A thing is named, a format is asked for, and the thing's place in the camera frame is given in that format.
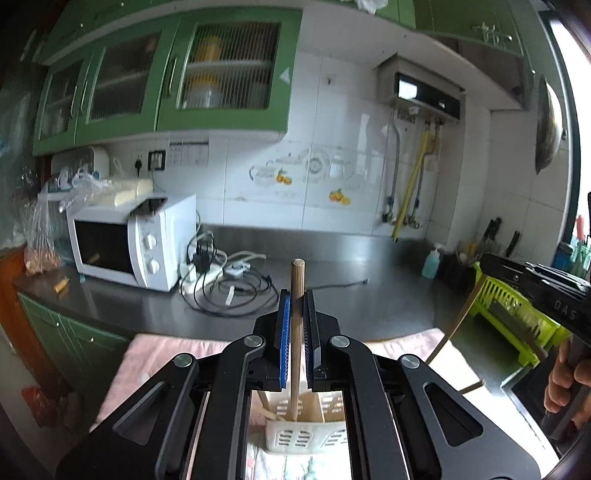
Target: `cabinet handle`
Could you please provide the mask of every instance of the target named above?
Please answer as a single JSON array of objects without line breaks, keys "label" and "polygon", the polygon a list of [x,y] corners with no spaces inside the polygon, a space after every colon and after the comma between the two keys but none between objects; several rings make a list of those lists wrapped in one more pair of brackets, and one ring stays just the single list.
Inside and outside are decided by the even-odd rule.
[{"label": "cabinet handle", "polygon": [[84,87],[82,88],[82,98],[80,99],[80,113],[82,113],[82,106],[84,105],[84,98],[86,97],[86,87],[88,87],[88,80],[84,81]]},{"label": "cabinet handle", "polygon": [[170,97],[170,93],[173,89],[173,78],[174,78],[174,71],[177,68],[177,57],[173,58],[173,66],[170,67],[170,77],[168,78],[168,86],[166,87],[166,96]]},{"label": "cabinet handle", "polygon": [[74,87],[74,94],[72,95],[72,103],[70,104],[70,118],[74,118],[74,101],[76,100],[76,92],[78,91],[78,84]]}]

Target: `yellow pipe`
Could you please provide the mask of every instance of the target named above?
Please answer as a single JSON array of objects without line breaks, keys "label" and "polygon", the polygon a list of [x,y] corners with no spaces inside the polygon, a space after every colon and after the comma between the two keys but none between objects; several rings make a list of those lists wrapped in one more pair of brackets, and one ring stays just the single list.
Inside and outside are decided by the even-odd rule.
[{"label": "yellow pipe", "polygon": [[418,177],[418,172],[423,165],[423,157],[427,152],[427,146],[429,144],[430,138],[431,132],[429,130],[425,130],[423,132],[423,137],[421,139],[421,148],[418,151],[417,159],[415,160],[413,170],[410,174],[410,178],[408,179],[407,189],[404,193],[404,200],[400,205],[400,209],[398,210],[398,214],[396,216],[396,224],[394,225],[394,230],[392,230],[392,238],[394,238],[395,242],[398,241],[398,235],[400,229],[402,228],[402,222],[404,221],[404,217],[406,217],[408,204],[410,203],[410,197],[413,195],[414,186]]}]

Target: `green cabinet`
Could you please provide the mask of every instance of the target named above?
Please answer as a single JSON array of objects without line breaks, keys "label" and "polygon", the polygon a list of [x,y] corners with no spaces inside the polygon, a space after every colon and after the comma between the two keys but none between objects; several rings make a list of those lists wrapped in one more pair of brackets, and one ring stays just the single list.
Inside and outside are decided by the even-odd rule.
[{"label": "green cabinet", "polygon": [[58,314],[21,293],[18,297],[47,355],[68,383],[93,398],[104,395],[129,339]]},{"label": "green cabinet", "polygon": [[158,130],[287,131],[301,11],[208,9],[184,14]]},{"label": "green cabinet", "polygon": [[87,373],[83,391],[104,394],[129,345],[127,338],[60,315]]},{"label": "green cabinet", "polygon": [[505,0],[414,0],[417,30],[470,40],[522,55],[511,9]]},{"label": "green cabinet", "polygon": [[81,48],[49,69],[35,121],[34,155],[74,146],[80,86],[86,81],[91,58],[92,50]]},{"label": "green cabinet", "polygon": [[102,38],[82,87],[76,145],[155,130],[178,15]]},{"label": "green cabinet", "polygon": [[22,309],[47,355],[67,382],[79,390],[85,381],[84,366],[73,349],[60,316],[20,293],[18,297]]}]

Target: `hand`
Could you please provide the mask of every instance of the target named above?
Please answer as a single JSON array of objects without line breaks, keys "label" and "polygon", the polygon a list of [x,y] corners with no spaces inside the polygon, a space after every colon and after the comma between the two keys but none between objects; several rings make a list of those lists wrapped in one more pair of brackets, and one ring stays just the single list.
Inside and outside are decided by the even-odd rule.
[{"label": "hand", "polygon": [[[573,370],[567,361],[569,358],[570,341],[566,339],[560,344],[558,357],[548,378],[548,386],[544,394],[544,407],[552,413],[558,413],[570,401],[570,387],[577,382],[591,387],[591,359],[582,360]],[[581,409],[572,418],[580,429],[591,418],[591,395],[583,403]]]}]

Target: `plastic bag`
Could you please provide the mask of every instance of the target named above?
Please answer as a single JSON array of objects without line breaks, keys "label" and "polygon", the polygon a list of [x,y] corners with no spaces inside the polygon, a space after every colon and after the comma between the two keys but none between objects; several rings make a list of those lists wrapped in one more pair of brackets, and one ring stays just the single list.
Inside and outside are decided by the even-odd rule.
[{"label": "plastic bag", "polygon": [[61,267],[61,258],[53,243],[47,189],[48,183],[43,186],[37,201],[32,204],[31,221],[28,228],[25,228],[27,237],[25,267],[28,275]]},{"label": "plastic bag", "polygon": [[[352,0],[341,0],[342,2],[350,2]],[[388,0],[355,0],[357,7],[360,10],[374,14],[376,10],[384,8],[388,5]]]},{"label": "plastic bag", "polygon": [[60,201],[59,211],[64,213],[73,205],[76,207],[88,205],[97,196],[105,194],[114,188],[112,180],[97,180],[88,173],[78,171],[72,178],[70,194]]}]

